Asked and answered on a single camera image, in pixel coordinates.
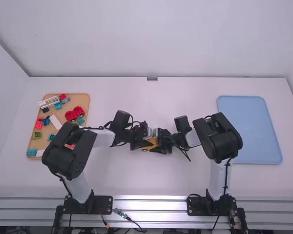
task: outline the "light blue tray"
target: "light blue tray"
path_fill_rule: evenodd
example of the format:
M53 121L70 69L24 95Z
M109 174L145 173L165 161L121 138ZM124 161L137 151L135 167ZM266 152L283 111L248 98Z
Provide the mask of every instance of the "light blue tray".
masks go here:
M282 154L265 100L262 97L220 96L222 112L243 140L235 163L280 164Z

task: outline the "table surface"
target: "table surface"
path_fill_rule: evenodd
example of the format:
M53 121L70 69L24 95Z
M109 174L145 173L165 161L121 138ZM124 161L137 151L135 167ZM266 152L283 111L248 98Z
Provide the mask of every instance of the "table surface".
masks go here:
M175 117L190 122L217 112L220 95L261 96L265 99L279 141L280 165L235 164L231 192L235 196L293 197L293 96L285 78L30 78L0 156L0 194L54 196L65 190L39 160L25 156L36 121L38 101L46 93L89 93L88 125L113 120L117 110L146 120L151 128L176 132ZM93 149L85 168L96 194L204 194L209 183L209 159L202 147L171 155L129 145Z
M37 103L46 93L89 93L90 126L124 110L172 133L177 116L187 115L192 122L216 113L220 95L263 97L283 162L234 165L231 192L245 208L250 229L293 230L293 96L285 78L30 78L0 156L0 226L51 226L56 206L63 204L62 184L39 160L24 155ZM212 228L215 217L186 213L187 195L204 195L209 182L209 159L202 148L189 155L191 163L176 149L166 156L131 152L129 146L94 149L85 173L96 194L113 195L113 207L143 228ZM68 219L63 216L62 226ZM112 227L133 227L117 215L105 219ZM216 228L228 229L227 219L221 217ZM103 224L99 215L84 214L73 215L72 226Z

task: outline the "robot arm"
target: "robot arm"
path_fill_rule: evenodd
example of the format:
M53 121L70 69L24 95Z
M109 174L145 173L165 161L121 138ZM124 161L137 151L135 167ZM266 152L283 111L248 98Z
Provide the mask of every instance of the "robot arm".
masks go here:
M92 190L83 173L92 148L110 147L115 133L108 129L82 129L66 122L46 148L42 162L59 177L69 195L84 204Z
M194 120L193 126L211 159L208 193L216 201L230 193L232 163L243 146L242 138L223 113Z

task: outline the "metal frame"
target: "metal frame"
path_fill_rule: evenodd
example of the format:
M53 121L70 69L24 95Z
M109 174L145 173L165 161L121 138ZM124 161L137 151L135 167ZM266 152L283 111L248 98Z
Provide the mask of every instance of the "metal frame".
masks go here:
M188 216L186 196L113 196L117 207L143 228L212 228L216 217ZM64 198L0 197L0 226L52 226L55 209ZM237 198L238 207L246 211L249 229L293 230L293 199ZM135 227L116 214L105 215L111 227ZM68 226L69 215L64 214L61 226ZM103 227L99 215L76 214L71 226ZM218 229L229 229L228 218L220 217Z

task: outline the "red toy block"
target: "red toy block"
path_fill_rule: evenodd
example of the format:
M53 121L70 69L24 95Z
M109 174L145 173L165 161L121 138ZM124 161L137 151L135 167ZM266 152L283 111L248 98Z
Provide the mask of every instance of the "red toy block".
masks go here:
M42 128L42 121L39 121L39 119L43 119L42 117L37 118L35 129L41 129Z
M65 98L67 98L67 96L65 94L59 95L59 99L64 100Z
M64 144L64 147L73 150L75 148L75 145Z

